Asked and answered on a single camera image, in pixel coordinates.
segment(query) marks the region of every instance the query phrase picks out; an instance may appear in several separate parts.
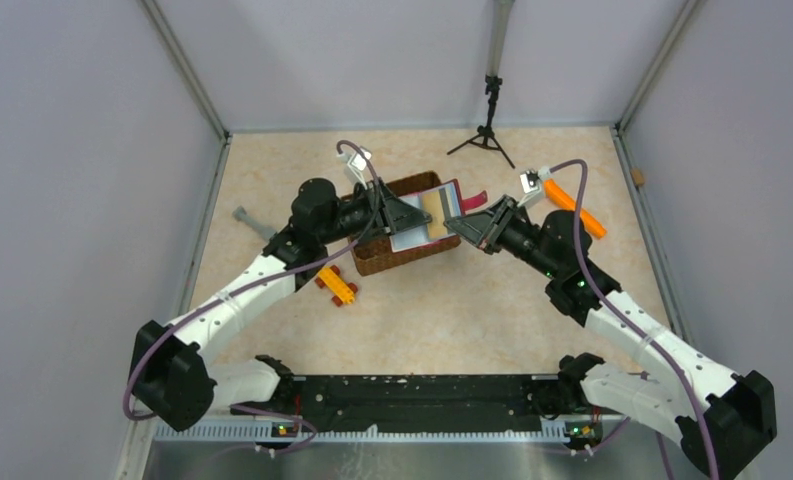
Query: metal frame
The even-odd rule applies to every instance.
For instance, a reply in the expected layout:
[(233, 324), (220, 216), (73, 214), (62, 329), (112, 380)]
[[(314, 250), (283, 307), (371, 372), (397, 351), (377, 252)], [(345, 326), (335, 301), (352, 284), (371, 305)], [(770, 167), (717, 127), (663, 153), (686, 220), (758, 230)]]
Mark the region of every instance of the metal frame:
[(646, 199), (646, 193), (638, 189), (632, 180), (631, 171), (634, 168), (634, 164), (632, 163), (625, 138), (619, 133), (618, 127), (611, 129), (611, 136), (614, 139), (614, 147), (617, 150), (617, 157), (620, 159), (620, 168), (623, 170), (623, 178), (625, 178), (626, 186), (629, 189), (629, 197), (632, 199), (635, 216), (637, 217), (638, 225), (640, 225), (640, 232), (643, 234), (646, 253), (649, 255), (649, 262), (652, 264), (652, 270), (655, 273), (655, 282), (658, 284), (658, 291), (661, 293), (661, 300), (664, 302), (667, 319), (670, 321), (673, 331), (679, 337), (689, 345), (696, 345), (684, 320), (686, 318), (684, 308), (676, 294), (675, 281), (671, 274), (667, 256), (661, 248), (663, 242), (658, 234), (658, 228), (653, 222), (653, 215)]
[(652, 59), (649, 68), (646, 69), (646, 73), (643, 75), (637, 89), (635, 89), (632, 99), (623, 111), (620, 120), (617, 121), (616, 130), (621, 137), (628, 130), (637, 115), (640, 105), (646, 99), (652, 86), (655, 85), (655, 82), (660, 78), (661, 72), (667, 65), (676, 45), (678, 45), (684, 33), (687, 31), (690, 21), (696, 17), (696, 14), (704, 3), (705, 0), (686, 0), (684, 5), (682, 5), (679, 15), (676, 17), (676, 20), (673, 21), (673, 26), (670, 27), (667, 36), (664, 37), (664, 40), (661, 42), (658, 53), (655, 54), (655, 58)]
[(213, 218), (213, 210), (216, 208), (219, 187), (222, 183), (222, 176), (225, 173), (225, 165), (228, 163), (228, 154), (231, 152), (232, 138), (231, 136), (227, 137), (220, 149), (216, 170), (213, 173), (210, 190), (205, 200), (205, 209), (201, 213), (199, 233), (196, 236), (196, 244), (193, 246), (193, 255), (187, 267), (187, 275), (181, 290), (180, 299), (176, 302), (176, 312), (171, 316), (178, 316), (190, 311), (190, 303), (193, 300), (193, 290), (196, 287), (196, 277), (199, 275), (199, 267), (202, 264), (202, 255), (205, 252), (205, 242), (207, 242), (208, 239), (208, 231), (210, 230), (210, 222)]
[(172, 60), (173, 65), (175, 65), (176, 70), (178, 70), (178, 73), (181, 75), (181, 80), (184, 82), (184, 85), (187, 86), (187, 90), (193, 97), (193, 101), (196, 102), (202, 115), (204, 115), (205, 119), (210, 123), (211, 129), (220, 139), (227, 139), (230, 135), (228, 129), (225, 128), (222, 120), (219, 118), (216, 108), (214, 108), (199, 77), (196, 76), (196, 72), (190, 60), (184, 53), (184, 49), (181, 47), (181, 43), (176, 38), (175, 33), (172, 31), (172, 27), (169, 26), (169, 22), (166, 20), (163, 11), (155, 0), (138, 0), (138, 3), (143, 7), (143, 11), (146, 13), (149, 21), (152, 22), (152, 26), (166, 49), (166, 53), (169, 54), (170, 60)]

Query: wicker basket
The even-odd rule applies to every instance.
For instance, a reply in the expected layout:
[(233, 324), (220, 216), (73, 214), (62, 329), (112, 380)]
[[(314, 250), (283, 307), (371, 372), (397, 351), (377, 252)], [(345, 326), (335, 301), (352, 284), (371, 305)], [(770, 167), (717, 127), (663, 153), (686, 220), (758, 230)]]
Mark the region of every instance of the wicker basket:
[[(440, 177), (433, 171), (418, 173), (387, 184), (397, 197), (409, 193), (422, 192), (440, 185)], [(393, 253), (389, 237), (376, 238), (371, 242), (358, 245), (352, 250), (355, 267), (361, 276), (366, 277), (388, 268), (398, 267), (414, 260), (429, 257), (435, 253), (451, 250), (461, 244), (461, 237), (454, 235), (424, 247), (412, 248)]]

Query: gray wall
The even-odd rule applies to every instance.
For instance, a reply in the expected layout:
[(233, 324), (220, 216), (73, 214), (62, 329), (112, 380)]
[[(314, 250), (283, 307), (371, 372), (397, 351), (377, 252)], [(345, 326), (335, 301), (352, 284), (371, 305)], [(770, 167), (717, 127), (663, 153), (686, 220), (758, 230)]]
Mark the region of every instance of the gray wall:
[(137, 2), (0, 0), (0, 479), (111, 476), (218, 148)]
[[(231, 130), (470, 126), (492, 0), (160, 0)], [(503, 125), (619, 118), (683, 0), (519, 0)]]
[(707, 2), (629, 134), (692, 334), (773, 381), (793, 478), (793, 0)]

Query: black tripod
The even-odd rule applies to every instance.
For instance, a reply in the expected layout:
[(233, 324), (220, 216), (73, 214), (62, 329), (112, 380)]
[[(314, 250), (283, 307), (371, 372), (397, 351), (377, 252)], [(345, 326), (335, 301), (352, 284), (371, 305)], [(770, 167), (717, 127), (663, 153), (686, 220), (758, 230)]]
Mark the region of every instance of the black tripod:
[(514, 166), (514, 162), (508, 157), (508, 154), (505, 153), (505, 149), (502, 148), (502, 145), (496, 140), (496, 134), (493, 132), (493, 115), (496, 114), (496, 101), (499, 100), (499, 87), (502, 85), (502, 79), (497, 76), (485, 76), (484, 82), (487, 84), (484, 88), (484, 94), (490, 94), (490, 98), (487, 100), (487, 123), (479, 125), (477, 129), (478, 135), (470, 138), (452, 150), (449, 150), (446, 152), (446, 155), (452, 155), (467, 145), (475, 145), (485, 150), (502, 152), (502, 156), (508, 161), (508, 165), (510, 165), (511, 168), (517, 168)]
[(496, 101), (499, 100), (499, 87), (502, 86), (502, 79), (499, 78), (499, 62), (502, 60), (502, 47), (505, 45), (508, 17), (511, 15), (513, 5), (514, 0), (494, 0), (493, 2), (493, 30), (490, 32), (490, 53), (487, 56), (487, 71), (484, 75), (484, 83), (487, 85), (484, 87), (484, 94), (490, 95), (490, 98), (487, 99), (487, 123), (478, 127), (478, 135), (449, 150), (446, 155), (452, 155), (467, 145), (475, 145), (485, 150), (502, 152), (505, 160), (508, 160), (508, 165), (511, 168), (517, 168), (505, 153), (505, 149), (499, 144), (499, 140), (496, 140), (496, 134), (493, 133), (493, 115), (496, 113)]

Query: yellow toy block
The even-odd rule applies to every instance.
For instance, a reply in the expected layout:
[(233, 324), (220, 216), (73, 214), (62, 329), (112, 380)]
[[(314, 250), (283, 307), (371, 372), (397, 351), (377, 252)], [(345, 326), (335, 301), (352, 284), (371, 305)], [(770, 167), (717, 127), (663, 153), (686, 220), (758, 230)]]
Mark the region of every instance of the yellow toy block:
[(340, 269), (337, 268), (336, 265), (320, 270), (314, 283), (316, 283), (319, 288), (328, 287), (328, 289), (334, 293), (334, 296), (331, 297), (331, 301), (338, 307), (344, 304), (351, 305), (355, 303), (355, 294), (358, 293), (358, 286), (354, 283), (347, 284), (344, 282), (343, 279), (340, 278)]

